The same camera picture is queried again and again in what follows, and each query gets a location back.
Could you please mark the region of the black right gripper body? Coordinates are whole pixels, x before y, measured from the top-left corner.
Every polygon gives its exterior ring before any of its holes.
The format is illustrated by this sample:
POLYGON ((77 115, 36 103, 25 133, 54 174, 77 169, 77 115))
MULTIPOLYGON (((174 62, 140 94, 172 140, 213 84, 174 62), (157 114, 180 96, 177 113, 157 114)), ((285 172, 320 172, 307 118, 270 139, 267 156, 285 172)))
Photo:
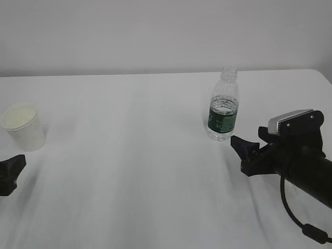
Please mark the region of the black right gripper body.
POLYGON ((257 157, 252 161, 241 161, 241 172, 246 176, 278 174, 296 158, 305 154, 325 157, 321 126, 324 115, 320 110, 299 116, 282 123, 281 135, 272 135, 272 143, 260 147, 257 157))

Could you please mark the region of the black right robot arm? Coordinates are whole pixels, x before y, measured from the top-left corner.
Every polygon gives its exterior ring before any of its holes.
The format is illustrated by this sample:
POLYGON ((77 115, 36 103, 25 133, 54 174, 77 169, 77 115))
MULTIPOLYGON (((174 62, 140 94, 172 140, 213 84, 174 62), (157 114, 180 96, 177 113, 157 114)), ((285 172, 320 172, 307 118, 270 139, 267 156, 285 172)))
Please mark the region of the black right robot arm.
POLYGON ((271 118, 259 127, 258 137, 266 142, 249 142, 233 135, 231 147, 241 159, 246 176, 285 174, 294 184, 327 207, 331 207, 331 161, 323 152, 319 110, 301 109, 271 118))

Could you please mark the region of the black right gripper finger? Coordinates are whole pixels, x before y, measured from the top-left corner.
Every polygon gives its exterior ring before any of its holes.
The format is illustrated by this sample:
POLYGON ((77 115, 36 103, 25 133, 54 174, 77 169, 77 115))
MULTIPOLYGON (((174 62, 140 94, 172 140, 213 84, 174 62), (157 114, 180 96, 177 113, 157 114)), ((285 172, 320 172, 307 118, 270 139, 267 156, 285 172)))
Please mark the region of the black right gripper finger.
POLYGON ((241 161, 255 160, 260 148, 259 143, 249 142, 235 135, 231 136, 230 145, 238 154, 241 161))
POLYGON ((263 140, 264 142, 266 142, 267 144, 271 144, 272 143, 272 135, 269 134, 267 127, 260 126, 258 128, 258 137, 261 140, 263 140))

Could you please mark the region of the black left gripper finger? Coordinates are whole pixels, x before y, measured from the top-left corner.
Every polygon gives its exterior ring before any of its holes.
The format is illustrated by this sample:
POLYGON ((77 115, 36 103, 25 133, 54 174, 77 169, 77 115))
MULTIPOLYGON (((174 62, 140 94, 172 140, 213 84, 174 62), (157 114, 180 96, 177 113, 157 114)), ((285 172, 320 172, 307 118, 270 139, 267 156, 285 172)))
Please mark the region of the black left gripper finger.
POLYGON ((1 161, 0 196, 9 196, 17 188, 17 179, 25 166, 23 154, 1 161))

